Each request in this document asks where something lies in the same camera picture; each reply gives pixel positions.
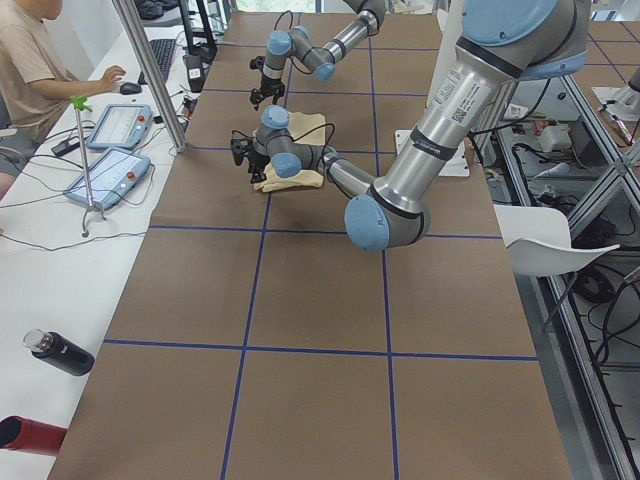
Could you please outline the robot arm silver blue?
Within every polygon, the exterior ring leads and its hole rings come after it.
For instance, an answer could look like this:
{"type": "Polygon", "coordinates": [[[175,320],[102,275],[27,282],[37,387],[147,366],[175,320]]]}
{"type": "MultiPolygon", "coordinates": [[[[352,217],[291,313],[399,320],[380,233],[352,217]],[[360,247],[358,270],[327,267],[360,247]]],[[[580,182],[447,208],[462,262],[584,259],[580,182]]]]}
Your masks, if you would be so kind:
{"type": "Polygon", "coordinates": [[[251,70],[261,73],[260,87],[251,91],[249,99],[255,110],[268,98],[276,104],[284,96],[282,76],[288,59],[297,59],[316,79],[327,81],[336,64],[351,50],[379,33],[386,15],[384,1],[346,1],[346,4],[357,14],[356,18],[322,47],[313,44],[311,34],[301,25],[270,33],[265,55],[249,63],[251,70]]]}
{"type": "Polygon", "coordinates": [[[273,31],[264,55],[250,65],[261,84],[250,100],[260,123],[250,137],[234,138],[237,165],[246,165],[253,182],[272,167],[282,178],[304,170],[323,174],[349,199],[344,213],[350,240],[367,251],[415,243],[430,223],[423,196],[454,156],[482,111],[504,84],[574,73],[584,64],[591,5],[587,1],[468,1],[456,59],[417,121],[389,171],[373,177],[329,146],[296,143],[289,112],[278,105],[282,73],[299,60],[319,80],[358,43],[376,35],[386,14],[381,1],[355,1],[356,17],[327,44],[313,45],[300,26],[273,31]]]}

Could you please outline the person right hand on mouse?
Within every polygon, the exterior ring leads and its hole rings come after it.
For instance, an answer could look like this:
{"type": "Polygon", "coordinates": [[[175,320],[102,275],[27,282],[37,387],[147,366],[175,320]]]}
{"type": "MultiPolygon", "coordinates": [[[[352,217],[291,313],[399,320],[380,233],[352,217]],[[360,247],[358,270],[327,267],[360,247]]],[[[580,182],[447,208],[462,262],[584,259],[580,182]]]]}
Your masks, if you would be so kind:
{"type": "Polygon", "coordinates": [[[113,91],[117,83],[126,75],[126,71],[118,65],[108,67],[99,80],[102,93],[113,91]]]}

